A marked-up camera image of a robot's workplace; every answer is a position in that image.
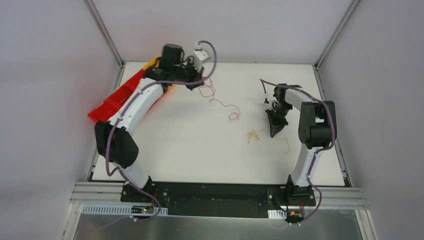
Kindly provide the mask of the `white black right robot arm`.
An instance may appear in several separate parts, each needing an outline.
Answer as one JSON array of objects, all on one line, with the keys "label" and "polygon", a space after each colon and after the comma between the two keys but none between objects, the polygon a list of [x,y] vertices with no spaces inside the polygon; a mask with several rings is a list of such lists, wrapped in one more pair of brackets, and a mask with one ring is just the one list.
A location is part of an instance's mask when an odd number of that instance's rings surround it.
[{"label": "white black right robot arm", "polygon": [[330,100],[319,100],[299,85],[278,84],[274,87],[275,100],[267,114],[270,137],[275,137],[289,123],[290,110],[299,111],[298,139],[300,152],[294,170],[287,178],[284,200],[296,205],[313,194],[312,177],[322,153],[331,149],[337,138],[336,108]]}]

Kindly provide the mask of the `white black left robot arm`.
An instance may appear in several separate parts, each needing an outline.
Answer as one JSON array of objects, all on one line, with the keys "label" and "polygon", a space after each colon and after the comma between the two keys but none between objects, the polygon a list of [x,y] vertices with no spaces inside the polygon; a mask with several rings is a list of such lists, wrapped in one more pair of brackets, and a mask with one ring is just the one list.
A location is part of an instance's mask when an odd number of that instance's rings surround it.
[{"label": "white black left robot arm", "polygon": [[123,105],[105,120],[94,125],[97,153],[104,157],[106,166],[113,165],[135,185],[133,195],[140,202],[152,198],[151,177],[138,161],[139,147],[133,139],[138,124],[148,110],[166,93],[172,84],[181,82],[188,89],[204,83],[204,62],[211,55],[200,45],[185,56],[180,45],[168,43],[161,56],[143,70],[142,76]]}]

